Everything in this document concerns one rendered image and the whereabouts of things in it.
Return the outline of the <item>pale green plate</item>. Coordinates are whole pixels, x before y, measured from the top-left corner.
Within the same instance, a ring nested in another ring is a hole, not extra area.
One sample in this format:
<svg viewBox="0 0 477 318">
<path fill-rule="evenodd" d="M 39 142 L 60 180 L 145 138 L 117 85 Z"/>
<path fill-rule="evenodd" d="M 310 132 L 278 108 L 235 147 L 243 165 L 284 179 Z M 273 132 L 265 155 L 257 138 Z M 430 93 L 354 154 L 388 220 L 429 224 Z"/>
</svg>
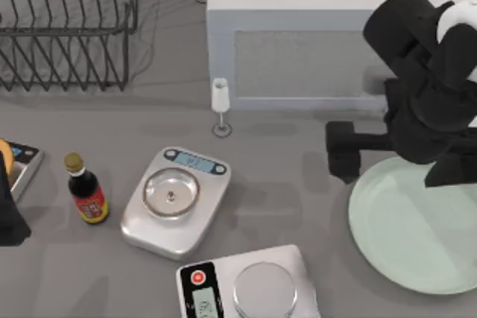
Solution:
<svg viewBox="0 0 477 318">
<path fill-rule="evenodd" d="M 477 184 L 426 187 L 429 165 L 383 159 L 348 201 L 351 235 L 385 278 L 409 290 L 454 295 L 477 289 Z"/>
</svg>

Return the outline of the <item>silver scale with black panel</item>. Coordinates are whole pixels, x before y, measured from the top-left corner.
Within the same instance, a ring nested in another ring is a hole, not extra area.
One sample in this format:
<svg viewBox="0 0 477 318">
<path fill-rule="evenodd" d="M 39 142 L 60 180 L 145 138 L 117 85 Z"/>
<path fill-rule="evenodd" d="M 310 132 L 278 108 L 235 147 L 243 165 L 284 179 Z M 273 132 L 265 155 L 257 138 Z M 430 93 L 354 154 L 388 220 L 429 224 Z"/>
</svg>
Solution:
<svg viewBox="0 0 477 318">
<path fill-rule="evenodd" d="M 188 264 L 176 283 L 181 318 L 322 318 L 294 244 Z"/>
</svg>

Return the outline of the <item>silver scale with glass platform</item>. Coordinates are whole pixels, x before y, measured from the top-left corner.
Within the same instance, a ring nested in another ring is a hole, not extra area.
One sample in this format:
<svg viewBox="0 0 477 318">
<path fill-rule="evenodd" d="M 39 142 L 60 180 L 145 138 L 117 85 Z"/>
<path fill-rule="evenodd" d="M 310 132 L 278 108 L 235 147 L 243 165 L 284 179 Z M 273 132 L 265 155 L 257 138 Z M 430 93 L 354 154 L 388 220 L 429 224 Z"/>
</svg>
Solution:
<svg viewBox="0 0 477 318">
<path fill-rule="evenodd" d="M 170 259 L 202 241 L 232 177 L 224 161 L 165 147 L 152 159 L 127 203 L 121 233 L 129 244 Z"/>
</svg>

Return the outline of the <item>dark bottle with red label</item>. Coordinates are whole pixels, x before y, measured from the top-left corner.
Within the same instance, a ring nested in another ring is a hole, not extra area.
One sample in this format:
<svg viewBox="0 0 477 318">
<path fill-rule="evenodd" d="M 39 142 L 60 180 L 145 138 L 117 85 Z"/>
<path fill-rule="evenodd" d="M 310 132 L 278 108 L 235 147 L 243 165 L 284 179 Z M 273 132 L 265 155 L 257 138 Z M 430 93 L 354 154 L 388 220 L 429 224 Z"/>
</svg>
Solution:
<svg viewBox="0 0 477 318">
<path fill-rule="evenodd" d="M 86 168 L 76 152 L 65 156 L 64 165 L 69 175 L 69 191 L 82 220 L 90 225 L 103 223 L 110 210 L 97 176 Z"/>
</svg>

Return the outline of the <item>silver scale with blue display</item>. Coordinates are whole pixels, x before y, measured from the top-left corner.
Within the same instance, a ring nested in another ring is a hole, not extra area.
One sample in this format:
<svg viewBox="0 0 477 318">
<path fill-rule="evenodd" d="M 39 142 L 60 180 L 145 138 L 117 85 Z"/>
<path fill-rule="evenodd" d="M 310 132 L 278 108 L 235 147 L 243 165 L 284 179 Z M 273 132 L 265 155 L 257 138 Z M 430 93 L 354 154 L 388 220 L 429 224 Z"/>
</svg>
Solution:
<svg viewBox="0 0 477 318">
<path fill-rule="evenodd" d="M 13 182 L 11 185 L 9 183 L 9 186 L 13 201 L 17 202 L 37 172 L 43 158 L 43 151 L 30 145 L 13 141 L 7 142 L 12 147 L 15 161 Z"/>
</svg>

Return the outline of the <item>yellow bread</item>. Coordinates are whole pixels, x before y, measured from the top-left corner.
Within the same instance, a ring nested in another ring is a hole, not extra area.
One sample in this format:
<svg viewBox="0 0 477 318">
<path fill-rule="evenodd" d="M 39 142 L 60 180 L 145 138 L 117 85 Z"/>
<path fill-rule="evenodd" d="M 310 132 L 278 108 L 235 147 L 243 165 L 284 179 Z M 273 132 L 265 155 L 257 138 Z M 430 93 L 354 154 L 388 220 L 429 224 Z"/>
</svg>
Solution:
<svg viewBox="0 0 477 318">
<path fill-rule="evenodd" d="M 13 182 L 13 171 L 14 171 L 14 155 L 12 147 L 4 139 L 0 139 L 0 152 L 4 158 L 4 164 L 7 172 L 7 178 L 10 185 Z"/>
</svg>

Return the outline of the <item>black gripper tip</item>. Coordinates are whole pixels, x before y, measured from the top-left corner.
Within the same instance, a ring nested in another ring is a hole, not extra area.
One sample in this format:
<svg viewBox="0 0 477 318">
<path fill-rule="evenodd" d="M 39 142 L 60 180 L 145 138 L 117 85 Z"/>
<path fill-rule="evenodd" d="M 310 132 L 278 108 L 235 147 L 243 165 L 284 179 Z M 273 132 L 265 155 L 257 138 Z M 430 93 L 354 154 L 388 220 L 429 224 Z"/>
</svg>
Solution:
<svg viewBox="0 0 477 318">
<path fill-rule="evenodd" d="M 0 153 L 0 247 L 19 247 L 30 236 L 31 228 L 13 201 L 4 157 Z"/>
</svg>

